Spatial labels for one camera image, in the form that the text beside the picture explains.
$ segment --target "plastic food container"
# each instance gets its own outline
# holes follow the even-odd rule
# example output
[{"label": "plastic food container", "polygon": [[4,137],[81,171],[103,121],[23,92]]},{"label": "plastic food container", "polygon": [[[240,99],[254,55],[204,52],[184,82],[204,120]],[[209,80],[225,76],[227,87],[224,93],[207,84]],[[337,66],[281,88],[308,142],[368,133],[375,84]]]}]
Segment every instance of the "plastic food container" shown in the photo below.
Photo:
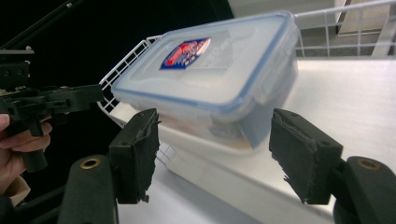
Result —
[{"label": "plastic food container", "polygon": [[168,128],[252,151],[289,94],[299,32],[287,11],[171,31],[111,91],[137,110],[157,108]]}]

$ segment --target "container label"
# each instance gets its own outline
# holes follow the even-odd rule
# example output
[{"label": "container label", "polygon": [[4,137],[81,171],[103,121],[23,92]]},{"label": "container label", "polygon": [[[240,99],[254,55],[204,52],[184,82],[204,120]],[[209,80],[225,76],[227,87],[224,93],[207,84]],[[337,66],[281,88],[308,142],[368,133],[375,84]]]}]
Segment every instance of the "container label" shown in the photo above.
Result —
[{"label": "container label", "polygon": [[189,40],[181,43],[166,56],[161,69],[186,69],[206,51],[209,44],[210,38]]}]

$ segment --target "wire shelf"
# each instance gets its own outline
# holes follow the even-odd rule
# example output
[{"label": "wire shelf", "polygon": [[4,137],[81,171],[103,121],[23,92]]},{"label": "wire shelf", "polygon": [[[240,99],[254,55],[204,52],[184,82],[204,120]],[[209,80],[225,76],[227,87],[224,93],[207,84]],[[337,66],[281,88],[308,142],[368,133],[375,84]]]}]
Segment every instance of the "wire shelf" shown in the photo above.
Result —
[{"label": "wire shelf", "polygon": [[[294,18],[301,30],[297,57],[395,57],[396,0],[309,11],[294,14]],[[142,40],[100,81],[105,100],[98,105],[111,119],[110,112],[119,103],[111,85],[160,37]],[[122,122],[113,120],[123,128]],[[161,142],[157,159],[166,164],[175,153],[172,146]]]}]

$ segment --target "white surface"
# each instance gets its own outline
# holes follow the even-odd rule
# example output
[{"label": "white surface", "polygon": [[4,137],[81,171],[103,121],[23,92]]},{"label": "white surface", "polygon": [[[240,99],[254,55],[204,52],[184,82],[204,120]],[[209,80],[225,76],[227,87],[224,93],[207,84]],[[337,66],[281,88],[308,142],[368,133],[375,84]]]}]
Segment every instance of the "white surface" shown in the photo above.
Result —
[{"label": "white surface", "polygon": [[[334,0],[335,7],[343,7],[346,4],[347,0]],[[341,12],[335,14],[335,21],[339,21],[341,16]]]},{"label": "white surface", "polygon": [[[300,60],[298,67],[296,83],[282,108],[300,114],[342,144],[343,159],[369,157],[384,162],[395,172],[396,61],[357,60],[356,57],[354,60]],[[164,136],[171,135],[166,133],[166,129],[160,129],[160,137]],[[181,136],[174,135],[173,141],[179,142]],[[188,149],[177,149],[167,167],[261,223],[332,223],[333,201],[330,205],[321,206],[301,204],[283,180],[280,166],[271,158],[268,143],[269,136],[262,150],[250,157],[211,153],[200,150],[204,145],[196,147],[190,143]],[[172,205],[163,202],[162,206]],[[195,205],[191,208],[192,213],[204,217],[206,212],[212,211]],[[217,221],[205,220],[202,223]]]},{"label": "white surface", "polygon": [[159,161],[156,165],[148,189],[149,202],[119,204],[120,224],[260,223],[174,175]]}]

